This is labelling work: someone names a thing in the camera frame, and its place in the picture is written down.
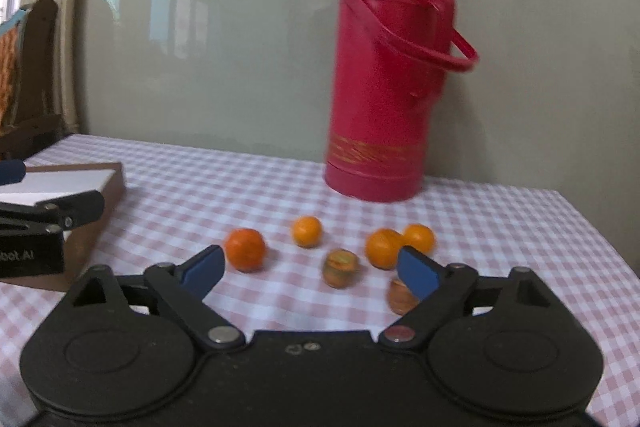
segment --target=gold decorative band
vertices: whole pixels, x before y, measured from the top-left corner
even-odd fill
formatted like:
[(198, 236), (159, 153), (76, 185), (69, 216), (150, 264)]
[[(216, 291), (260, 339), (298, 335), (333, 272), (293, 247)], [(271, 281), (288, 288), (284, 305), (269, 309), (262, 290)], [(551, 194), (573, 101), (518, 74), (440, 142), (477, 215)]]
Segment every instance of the gold decorative band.
[(422, 145), (392, 146), (352, 140), (333, 133), (329, 140), (329, 160), (336, 158), (350, 164), (420, 161)]

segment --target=wall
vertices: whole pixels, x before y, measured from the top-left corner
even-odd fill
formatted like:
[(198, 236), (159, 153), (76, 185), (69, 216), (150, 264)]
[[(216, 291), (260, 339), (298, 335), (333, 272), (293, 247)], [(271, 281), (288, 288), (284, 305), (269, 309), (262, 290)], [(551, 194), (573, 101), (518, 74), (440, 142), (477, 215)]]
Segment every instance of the wall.
[[(322, 159), (337, 0), (78, 1), (88, 132)], [(558, 189), (635, 264), (640, 0), (606, 1), (458, 0), (482, 60), (450, 76), (429, 170)]]

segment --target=table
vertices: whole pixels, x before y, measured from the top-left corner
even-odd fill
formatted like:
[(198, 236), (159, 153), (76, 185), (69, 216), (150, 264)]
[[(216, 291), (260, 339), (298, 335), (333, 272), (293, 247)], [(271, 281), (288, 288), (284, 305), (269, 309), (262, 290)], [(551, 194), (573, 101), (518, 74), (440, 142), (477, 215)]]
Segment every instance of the table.
[[(116, 274), (140, 273), (161, 261), (181, 263), (237, 227), (260, 230), (268, 269), (230, 269), (205, 302), (248, 333), (369, 329), (377, 335), (396, 315), (384, 294), (391, 274), (367, 264), (364, 279), (334, 290), (320, 279), (330, 248), (362, 256), (380, 227), (424, 223), (438, 238), (435, 258), (506, 276), (532, 267), (600, 344), (606, 369), (590, 412), (610, 427), (640, 419), (640, 280), (607, 241), (558, 192), (428, 178), (423, 193), (402, 203), (365, 203), (332, 191), (322, 165), (198, 148), (70, 136), (30, 165), (121, 161), (127, 195), (98, 240), (93, 262)], [(318, 216), (321, 248), (289, 238), (291, 221)], [(21, 425), (34, 411), (18, 372), (24, 343), (60, 299), (57, 293), (0, 283), (0, 421)]]

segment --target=orange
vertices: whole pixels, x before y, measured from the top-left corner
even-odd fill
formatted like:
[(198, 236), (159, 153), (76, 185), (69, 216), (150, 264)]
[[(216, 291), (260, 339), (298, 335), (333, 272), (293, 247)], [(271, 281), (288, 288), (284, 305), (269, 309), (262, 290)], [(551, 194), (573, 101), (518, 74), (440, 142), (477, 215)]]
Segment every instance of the orange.
[(257, 230), (236, 229), (226, 236), (223, 250), (231, 266), (241, 272), (252, 272), (262, 268), (267, 245)]
[(423, 254), (430, 253), (436, 246), (436, 236), (429, 227), (414, 223), (409, 225), (402, 232), (404, 244), (414, 247), (415, 250)]
[(322, 223), (314, 216), (299, 217), (291, 225), (291, 237), (299, 247), (317, 247), (322, 239)]
[(367, 237), (364, 250), (369, 262), (376, 268), (391, 270), (398, 262), (398, 252), (404, 247), (404, 238), (396, 230), (380, 229)]

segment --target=metal bolt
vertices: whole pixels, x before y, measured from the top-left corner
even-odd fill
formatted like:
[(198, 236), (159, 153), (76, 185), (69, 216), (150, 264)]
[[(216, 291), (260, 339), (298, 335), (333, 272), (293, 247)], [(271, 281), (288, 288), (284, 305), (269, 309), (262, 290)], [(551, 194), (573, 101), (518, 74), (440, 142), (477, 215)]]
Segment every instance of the metal bolt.
[(302, 353), (302, 346), (300, 346), (300, 344), (289, 344), (289, 346), (284, 348), (284, 351), (290, 355), (299, 355)]
[(388, 341), (396, 344), (409, 342), (415, 337), (415, 331), (409, 326), (391, 326), (383, 334)]
[(302, 347), (304, 347), (307, 351), (318, 351), (321, 346), (317, 342), (308, 342)]
[(240, 331), (233, 326), (216, 326), (209, 330), (208, 335), (216, 344), (228, 344), (238, 340)]

